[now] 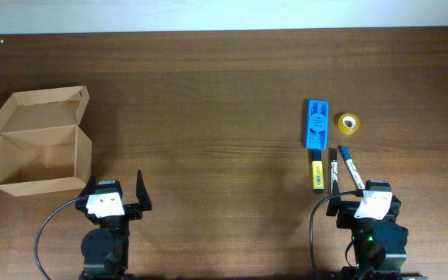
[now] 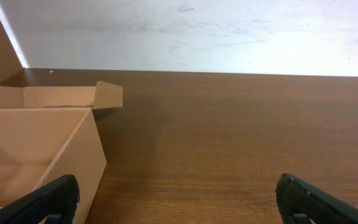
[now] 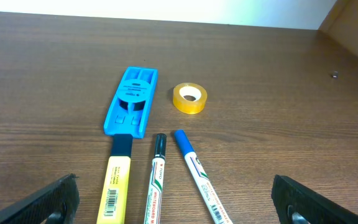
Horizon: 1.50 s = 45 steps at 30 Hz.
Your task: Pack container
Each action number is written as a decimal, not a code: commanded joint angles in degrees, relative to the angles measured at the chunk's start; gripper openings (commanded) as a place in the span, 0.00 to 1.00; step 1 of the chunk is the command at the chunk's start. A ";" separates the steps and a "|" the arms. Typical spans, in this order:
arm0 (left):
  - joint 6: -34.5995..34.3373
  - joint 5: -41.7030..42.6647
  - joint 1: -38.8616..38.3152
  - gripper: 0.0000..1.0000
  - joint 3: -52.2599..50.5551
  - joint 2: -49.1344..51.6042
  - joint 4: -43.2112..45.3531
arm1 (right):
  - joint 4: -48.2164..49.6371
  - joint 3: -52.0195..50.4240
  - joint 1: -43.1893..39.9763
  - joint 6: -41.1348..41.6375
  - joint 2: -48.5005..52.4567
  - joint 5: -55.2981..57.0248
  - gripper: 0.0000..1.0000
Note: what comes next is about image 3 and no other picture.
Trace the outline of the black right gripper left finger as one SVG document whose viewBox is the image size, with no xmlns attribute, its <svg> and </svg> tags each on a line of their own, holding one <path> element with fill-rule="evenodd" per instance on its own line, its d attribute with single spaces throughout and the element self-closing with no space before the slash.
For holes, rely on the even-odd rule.
<svg viewBox="0 0 358 224">
<path fill-rule="evenodd" d="M 68 174 L 0 210 L 0 224 L 72 224 L 79 204 L 76 175 Z"/>
</svg>

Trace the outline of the blue cap whiteboard marker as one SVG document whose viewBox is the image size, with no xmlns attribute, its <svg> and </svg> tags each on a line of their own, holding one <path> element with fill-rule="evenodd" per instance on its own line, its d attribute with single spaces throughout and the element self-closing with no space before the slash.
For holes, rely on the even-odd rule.
<svg viewBox="0 0 358 224">
<path fill-rule="evenodd" d="M 204 203 L 213 218 L 213 222 L 216 224 L 233 224 L 184 130 L 175 131 L 174 137 Z"/>
</svg>

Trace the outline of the blue plastic tape dispenser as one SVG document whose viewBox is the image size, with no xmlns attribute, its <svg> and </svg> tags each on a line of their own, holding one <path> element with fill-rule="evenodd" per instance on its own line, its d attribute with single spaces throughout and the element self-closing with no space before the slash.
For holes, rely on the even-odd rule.
<svg viewBox="0 0 358 224">
<path fill-rule="evenodd" d="M 145 136 L 157 80 L 156 69 L 126 69 L 106 115 L 106 135 L 130 134 L 136 139 Z"/>
</svg>

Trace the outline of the yellow adhesive tape roll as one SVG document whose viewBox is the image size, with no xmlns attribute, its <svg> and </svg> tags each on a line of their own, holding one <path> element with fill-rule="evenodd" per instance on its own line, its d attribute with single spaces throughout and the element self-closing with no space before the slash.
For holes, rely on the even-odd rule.
<svg viewBox="0 0 358 224">
<path fill-rule="evenodd" d="M 182 113 L 200 113 L 207 98 L 207 91 L 195 83 L 181 83 L 173 89 L 173 105 Z"/>
</svg>

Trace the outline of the black cap whiteboard marker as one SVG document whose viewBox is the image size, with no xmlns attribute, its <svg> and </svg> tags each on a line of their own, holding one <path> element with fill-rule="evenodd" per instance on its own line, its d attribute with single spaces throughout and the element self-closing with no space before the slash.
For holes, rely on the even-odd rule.
<svg viewBox="0 0 358 224">
<path fill-rule="evenodd" d="M 167 136 L 156 135 L 154 158 L 150 173 L 144 224 L 159 224 L 162 207 L 163 178 L 165 171 L 165 153 Z"/>
</svg>

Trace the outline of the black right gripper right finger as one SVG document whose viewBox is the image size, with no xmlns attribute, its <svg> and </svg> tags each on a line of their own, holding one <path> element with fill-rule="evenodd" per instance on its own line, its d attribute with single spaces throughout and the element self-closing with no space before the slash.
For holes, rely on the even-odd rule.
<svg viewBox="0 0 358 224">
<path fill-rule="evenodd" d="M 276 175 L 271 198 L 280 223 L 358 224 L 358 215 L 285 175 Z"/>
</svg>

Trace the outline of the yellow highlighter black cap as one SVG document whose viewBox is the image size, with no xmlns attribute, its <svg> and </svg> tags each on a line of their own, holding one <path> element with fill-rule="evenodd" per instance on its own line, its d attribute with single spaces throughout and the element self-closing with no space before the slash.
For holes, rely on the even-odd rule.
<svg viewBox="0 0 358 224">
<path fill-rule="evenodd" d="M 133 137 L 115 134 L 108 159 L 97 224 L 124 224 Z"/>
</svg>

